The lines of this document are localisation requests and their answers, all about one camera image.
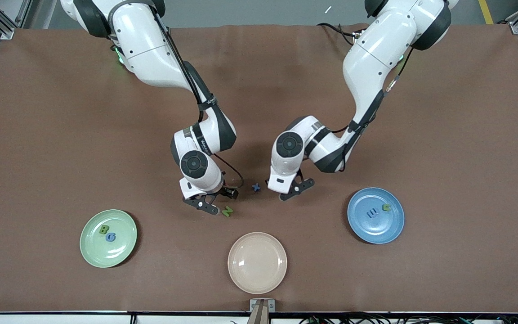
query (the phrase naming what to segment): floor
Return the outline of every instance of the floor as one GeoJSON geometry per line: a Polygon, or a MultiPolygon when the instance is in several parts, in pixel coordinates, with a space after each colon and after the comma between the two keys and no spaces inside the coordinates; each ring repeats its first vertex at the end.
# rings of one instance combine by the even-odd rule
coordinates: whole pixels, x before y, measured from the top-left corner
{"type": "MultiPolygon", "coordinates": [[[[453,9],[454,24],[485,24],[481,2],[487,2],[491,21],[518,10],[518,0],[460,0],[453,9]]],[[[368,22],[363,1],[353,0],[167,0],[165,24],[169,27],[221,25],[315,25],[326,22],[368,22]]],[[[58,0],[39,0],[29,13],[28,27],[77,29],[80,26],[62,10],[58,0]]]]}

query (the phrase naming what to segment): green plate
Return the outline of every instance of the green plate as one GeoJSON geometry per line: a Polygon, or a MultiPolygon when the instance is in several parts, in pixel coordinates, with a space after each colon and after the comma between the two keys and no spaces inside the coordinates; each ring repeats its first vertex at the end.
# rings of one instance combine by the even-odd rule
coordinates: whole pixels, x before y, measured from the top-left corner
{"type": "Polygon", "coordinates": [[[90,219],[80,238],[81,255],[96,267],[116,266],[129,257],[137,242],[137,226],[125,211],[109,209],[90,219]]]}

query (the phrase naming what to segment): yellow floor line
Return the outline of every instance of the yellow floor line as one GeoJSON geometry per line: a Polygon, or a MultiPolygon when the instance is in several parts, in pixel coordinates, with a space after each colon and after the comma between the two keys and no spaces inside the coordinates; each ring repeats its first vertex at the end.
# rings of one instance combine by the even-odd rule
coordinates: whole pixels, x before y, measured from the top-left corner
{"type": "Polygon", "coordinates": [[[479,6],[481,6],[481,12],[483,12],[483,17],[485,17],[485,23],[487,25],[495,24],[493,22],[493,18],[491,18],[491,12],[489,12],[489,6],[487,6],[487,2],[485,0],[479,0],[479,6]]]}

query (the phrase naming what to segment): plate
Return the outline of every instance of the plate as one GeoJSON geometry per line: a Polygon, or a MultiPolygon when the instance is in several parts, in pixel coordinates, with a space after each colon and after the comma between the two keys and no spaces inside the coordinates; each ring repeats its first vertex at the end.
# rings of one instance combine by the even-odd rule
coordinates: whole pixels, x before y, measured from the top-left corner
{"type": "Polygon", "coordinates": [[[116,266],[129,257],[137,242],[135,221],[125,211],[109,209],[90,219],[81,232],[81,255],[96,267],[116,266]]]}
{"type": "Polygon", "coordinates": [[[393,241],[405,225],[401,203],[381,188],[365,188],[355,193],[349,201],[347,219],[355,234],[372,244],[393,241]]]}
{"type": "Polygon", "coordinates": [[[233,244],[228,257],[231,279],[246,293],[268,293],[281,283],[287,272],[285,249],[273,236],[253,232],[233,244]]]}

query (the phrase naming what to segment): green light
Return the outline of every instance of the green light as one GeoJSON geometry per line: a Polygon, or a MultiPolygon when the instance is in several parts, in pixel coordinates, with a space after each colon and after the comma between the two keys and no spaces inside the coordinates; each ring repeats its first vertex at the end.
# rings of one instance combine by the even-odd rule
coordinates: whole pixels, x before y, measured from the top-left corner
{"type": "Polygon", "coordinates": [[[115,53],[117,53],[117,56],[119,57],[119,63],[125,64],[125,63],[123,63],[123,59],[121,58],[121,54],[119,53],[119,50],[117,49],[117,47],[115,48],[115,53]]]}

